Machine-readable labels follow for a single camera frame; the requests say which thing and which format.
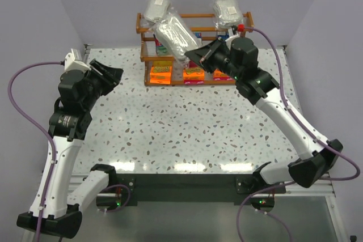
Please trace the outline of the orange pink Scrub Mommy box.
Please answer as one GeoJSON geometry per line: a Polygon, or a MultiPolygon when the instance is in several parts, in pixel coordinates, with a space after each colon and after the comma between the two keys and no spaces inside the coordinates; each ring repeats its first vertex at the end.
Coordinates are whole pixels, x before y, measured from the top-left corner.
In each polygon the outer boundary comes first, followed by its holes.
{"type": "Polygon", "coordinates": [[[215,70],[213,72],[213,80],[214,81],[231,81],[234,79],[219,70],[215,70]]]}

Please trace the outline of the orange Scrub Mommy box back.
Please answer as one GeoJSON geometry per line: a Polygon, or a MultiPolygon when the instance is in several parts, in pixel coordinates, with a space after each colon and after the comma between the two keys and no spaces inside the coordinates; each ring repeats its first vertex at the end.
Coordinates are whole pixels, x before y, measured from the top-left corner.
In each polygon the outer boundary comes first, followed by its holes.
{"type": "Polygon", "coordinates": [[[204,84],[205,71],[199,66],[188,67],[183,70],[183,82],[185,85],[204,84]]]}

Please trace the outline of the silver scourer pack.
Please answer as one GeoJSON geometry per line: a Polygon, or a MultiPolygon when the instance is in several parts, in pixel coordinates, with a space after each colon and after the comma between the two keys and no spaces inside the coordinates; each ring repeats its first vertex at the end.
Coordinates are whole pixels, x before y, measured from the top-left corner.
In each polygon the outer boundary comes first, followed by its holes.
{"type": "Polygon", "coordinates": [[[143,18],[147,23],[154,24],[167,14],[170,6],[170,0],[147,0],[143,18]]]}
{"type": "Polygon", "coordinates": [[[212,6],[217,29],[228,29],[244,23],[237,0],[213,0],[212,6]]]}
{"type": "Polygon", "coordinates": [[[169,54],[184,67],[189,64],[189,58],[185,53],[202,47],[201,41],[175,12],[167,12],[150,30],[169,54]]]}

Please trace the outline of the orange Scrub Daddy box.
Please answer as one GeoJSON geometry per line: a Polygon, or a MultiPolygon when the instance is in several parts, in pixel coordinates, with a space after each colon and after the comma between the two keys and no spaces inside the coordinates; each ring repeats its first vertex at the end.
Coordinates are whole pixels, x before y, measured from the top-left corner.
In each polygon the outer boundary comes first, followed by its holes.
{"type": "Polygon", "coordinates": [[[166,84],[171,83],[172,61],[154,61],[150,70],[150,83],[166,84]]]}

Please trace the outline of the blue green colourful sponge pack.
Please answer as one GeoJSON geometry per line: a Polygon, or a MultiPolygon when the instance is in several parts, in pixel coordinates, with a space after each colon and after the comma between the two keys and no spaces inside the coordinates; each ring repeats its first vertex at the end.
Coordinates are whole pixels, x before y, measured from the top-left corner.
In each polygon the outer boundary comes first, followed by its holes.
{"type": "Polygon", "coordinates": [[[157,39],[155,34],[153,34],[153,38],[155,42],[155,52],[157,56],[169,56],[170,53],[168,49],[157,39]]]}

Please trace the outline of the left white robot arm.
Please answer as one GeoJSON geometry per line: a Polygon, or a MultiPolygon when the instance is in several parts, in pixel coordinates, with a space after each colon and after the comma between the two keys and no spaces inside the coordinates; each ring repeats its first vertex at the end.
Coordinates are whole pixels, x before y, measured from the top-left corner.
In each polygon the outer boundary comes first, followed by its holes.
{"type": "Polygon", "coordinates": [[[36,197],[29,210],[19,214],[16,225],[40,234],[72,239],[80,229],[83,212],[103,189],[114,188],[116,170],[96,164],[80,186],[68,193],[78,152],[92,121],[96,101],[117,87],[123,69],[97,60],[71,67],[66,61],[58,84],[59,97],[49,119],[49,128],[40,128],[48,140],[47,159],[36,197]]]}

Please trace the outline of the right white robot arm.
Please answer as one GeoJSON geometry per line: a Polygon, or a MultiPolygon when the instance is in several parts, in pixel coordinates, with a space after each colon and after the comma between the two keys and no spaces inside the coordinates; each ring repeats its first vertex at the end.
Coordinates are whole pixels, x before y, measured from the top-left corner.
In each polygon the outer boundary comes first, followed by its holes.
{"type": "Polygon", "coordinates": [[[293,162],[267,162],[255,170],[255,189],[290,181],[309,188],[336,162],[337,155],[330,149],[340,152],[343,145],[337,139],[330,141],[315,132],[295,107],[283,103],[278,82],[269,72],[258,67],[258,52],[252,40],[237,37],[231,42],[216,39],[206,46],[185,52],[185,56],[206,72],[219,70],[235,79],[239,94],[264,112],[297,152],[298,159],[293,162]],[[302,125],[315,134],[308,135],[302,125]]]}

